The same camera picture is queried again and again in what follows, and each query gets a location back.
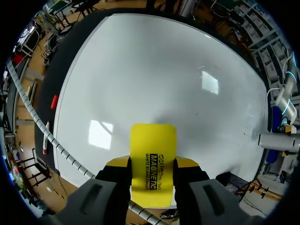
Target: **table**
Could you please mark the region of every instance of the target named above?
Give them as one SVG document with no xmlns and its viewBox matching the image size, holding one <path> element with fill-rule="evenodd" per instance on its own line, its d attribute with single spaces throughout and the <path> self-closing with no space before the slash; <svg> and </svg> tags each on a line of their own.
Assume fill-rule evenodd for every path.
<svg viewBox="0 0 300 225">
<path fill-rule="evenodd" d="M 63 13 L 63 10 L 71 5 L 73 5 L 72 2 L 65 3 L 64 1 L 60 0 L 50 8 L 51 11 L 49 12 L 49 14 L 55 16 L 59 23 L 63 26 L 63 28 L 65 28 L 66 26 L 64 25 L 63 21 L 59 18 L 58 13 L 61 13 L 63 19 L 67 22 L 68 26 L 71 26 L 72 24 L 69 22 L 66 15 Z"/>
<path fill-rule="evenodd" d="M 54 119 L 54 136 L 94 174 L 129 154 L 134 124 L 170 123 L 177 129 L 178 156 L 198 162 L 210 178 L 231 171 L 251 181 L 263 154 L 258 136 L 268 124 L 266 77 L 213 31 L 162 16 L 114 9 L 82 20 L 49 66 L 39 117 Z M 49 110 L 54 94 L 60 95 L 56 112 Z M 43 135 L 35 133 L 44 160 Z M 53 154 L 63 178 L 75 186 L 86 181 Z"/>
<path fill-rule="evenodd" d="M 30 39 L 30 37 L 32 36 L 32 34 L 36 32 L 37 35 L 38 35 L 38 40 L 37 40 L 37 44 L 39 42 L 39 39 L 40 39 L 40 35 L 38 33 L 38 30 L 37 30 L 37 26 L 32 26 L 30 29 L 25 29 L 25 31 L 23 31 L 23 37 L 21 35 L 21 37 L 18 39 L 18 42 L 17 42 L 17 45 L 19 45 L 21 47 L 21 51 L 23 53 L 25 53 L 27 56 L 31 57 L 32 53 L 33 53 L 33 50 L 34 48 L 29 48 L 27 46 L 27 42 L 28 40 Z"/>
</svg>

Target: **chair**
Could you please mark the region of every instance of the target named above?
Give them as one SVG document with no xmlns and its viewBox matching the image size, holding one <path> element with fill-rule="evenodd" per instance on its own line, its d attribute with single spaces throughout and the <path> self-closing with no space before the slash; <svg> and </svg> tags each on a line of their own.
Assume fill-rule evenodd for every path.
<svg viewBox="0 0 300 225">
<path fill-rule="evenodd" d="M 94 5 L 98 2 L 100 2 L 100 0 L 73 0 L 72 8 L 75 9 L 75 13 L 80 12 L 83 17 L 85 17 L 88 14 L 97 11 Z"/>
<path fill-rule="evenodd" d="M 32 149 L 32 155 L 33 155 L 32 158 L 28 158 L 26 160 L 19 160 L 19 161 L 17 161 L 17 164 L 21 165 L 21 163 L 23 163 L 24 166 L 22 168 L 24 171 L 32 166 L 37 168 L 37 170 L 39 172 L 36 174 L 33 174 L 31 177 L 28 178 L 28 180 L 33 179 L 33 178 L 36 180 L 36 183 L 31 185 L 32 187 L 34 187 L 34 186 L 38 186 L 40 183 L 44 182 L 46 179 L 51 178 L 51 176 L 50 176 L 50 171 L 49 171 L 48 166 L 37 157 L 34 148 Z M 34 160 L 34 163 L 26 166 L 25 162 L 28 162 L 30 160 Z M 37 180 L 37 176 L 39 176 L 39 175 L 44 175 L 45 177 L 41 180 Z"/>
<path fill-rule="evenodd" d="M 210 7 L 211 13 L 214 16 L 211 21 L 211 25 L 214 26 L 215 28 L 217 27 L 217 25 L 219 23 L 228 19 L 231 14 L 231 11 L 224 9 L 223 7 L 221 7 L 219 5 L 214 6 L 216 2 L 217 1 L 215 1 Z"/>
</svg>

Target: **shelf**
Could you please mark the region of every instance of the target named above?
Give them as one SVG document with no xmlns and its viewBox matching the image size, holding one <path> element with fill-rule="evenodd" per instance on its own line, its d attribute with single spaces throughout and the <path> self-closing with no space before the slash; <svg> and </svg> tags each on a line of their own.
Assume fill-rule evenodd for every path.
<svg viewBox="0 0 300 225">
<path fill-rule="evenodd" d="M 262 33 L 262 31 L 261 31 L 261 29 L 256 25 L 256 23 L 252 20 L 252 18 L 248 15 L 248 14 L 246 14 L 245 15 L 246 17 L 247 17 L 247 19 L 250 21 L 250 24 L 252 25 L 252 27 L 255 29 L 255 27 L 256 27 L 256 32 L 257 32 L 257 30 L 259 31 L 259 32 L 257 32 L 257 34 L 260 36 L 260 37 L 262 37 L 263 36 L 263 33 Z"/>
<path fill-rule="evenodd" d="M 262 60 L 262 56 L 260 54 L 260 52 L 258 52 L 258 56 L 260 58 L 260 61 L 262 63 L 262 66 L 263 66 L 263 69 L 264 69 L 264 74 L 267 76 L 267 80 L 268 80 L 268 83 L 269 83 L 269 88 L 271 87 L 272 83 L 271 83 L 271 80 L 269 79 L 269 76 L 267 74 L 267 69 L 266 69 L 266 64 L 263 62 Z M 273 92 L 271 91 L 270 92 L 270 96 L 271 96 L 271 101 L 274 101 L 274 96 L 273 96 Z"/>
</svg>

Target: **wooden floor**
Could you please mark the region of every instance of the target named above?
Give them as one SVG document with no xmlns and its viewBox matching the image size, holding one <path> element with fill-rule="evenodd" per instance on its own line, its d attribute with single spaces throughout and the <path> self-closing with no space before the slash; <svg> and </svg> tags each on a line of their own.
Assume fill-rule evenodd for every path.
<svg viewBox="0 0 300 225">
<path fill-rule="evenodd" d="M 163 3 L 164 0 L 157 0 L 156 1 L 156 7 Z M 143 8 L 146 5 L 145 0 L 122 0 L 122 1 L 114 1 L 109 0 L 108 2 L 101 1 L 97 5 L 95 5 L 98 9 L 109 9 L 109 8 Z M 75 21 L 77 20 L 79 14 L 75 13 L 68 17 L 69 21 Z M 39 42 L 39 45 L 35 48 L 35 51 L 32 55 L 32 59 L 29 62 L 28 67 L 32 69 L 34 72 L 40 73 L 41 75 L 45 74 L 45 69 L 43 67 L 44 59 L 41 57 L 41 54 L 43 52 L 43 46 L 45 44 L 45 38 L 42 39 Z M 32 78 L 30 74 L 25 74 L 25 77 Z M 27 90 L 29 86 L 32 85 L 31 81 L 28 81 L 26 79 L 22 80 L 22 87 Z M 40 83 L 37 85 L 35 98 L 33 101 L 33 107 L 36 108 L 36 102 L 39 96 L 39 90 L 40 90 Z M 21 99 L 18 100 L 18 105 L 23 105 Z M 16 111 L 16 117 L 19 119 L 28 119 L 31 120 L 31 116 L 27 112 L 26 108 L 24 107 L 18 107 Z M 32 157 L 32 151 L 31 149 L 35 147 L 35 137 L 34 137 L 34 125 L 19 125 L 17 128 L 17 143 L 21 141 L 21 145 L 23 147 L 24 153 L 21 153 L 22 159 L 27 159 Z M 34 168 L 30 168 L 26 170 L 26 175 L 31 176 L 32 174 L 35 174 L 37 171 L 35 171 Z M 43 183 L 39 184 L 38 187 L 34 187 L 34 190 L 38 193 L 38 195 L 41 197 L 42 201 L 54 212 L 58 212 L 61 209 L 64 208 L 66 204 L 66 198 L 68 195 L 72 194 L 77 188 L 61 177 L 59 177 L 56 173 L 51 171 L 52 177 L 51 179 L 48 179 L 44 181 Z M 41 175 L 38 177 L 38 180 L 41 180 L 43 176 Z M 162 212 L 162 210 L 151 210 L 154 214 L 159 216 L 159 214 Z M 144 223 L 145 221 L 142 220 L 139 216 L 131 212 L 130 210 L 127 213 L 127 222 L 128 223 Z"/>
</svg>

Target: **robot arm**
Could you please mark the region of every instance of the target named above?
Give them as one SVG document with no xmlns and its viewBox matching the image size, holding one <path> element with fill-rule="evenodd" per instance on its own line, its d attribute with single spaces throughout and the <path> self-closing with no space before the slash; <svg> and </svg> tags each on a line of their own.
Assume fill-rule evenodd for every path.
<svg viewBox="0 0 300 225">
<path fill-rule="evenodd" d="M 293 124 L 297 118 L 297 110 L 291 102 L 292 90 L 294 86 L 297 85 L 296 75 L 296 59 L 294 53 L 292 53 L 291 59 L 287 62 L 285 83 L 276 99 L 276 106 L 281 110 L 282 115 L 286 116 L 290 121 L 290 125 Z M 263 133 L 260 135 L 258 145 L 264 149 L 274 149 L 297 153 L 300 149 L 300 134 L 291 134 L 291 132 Z"/>
</svg>

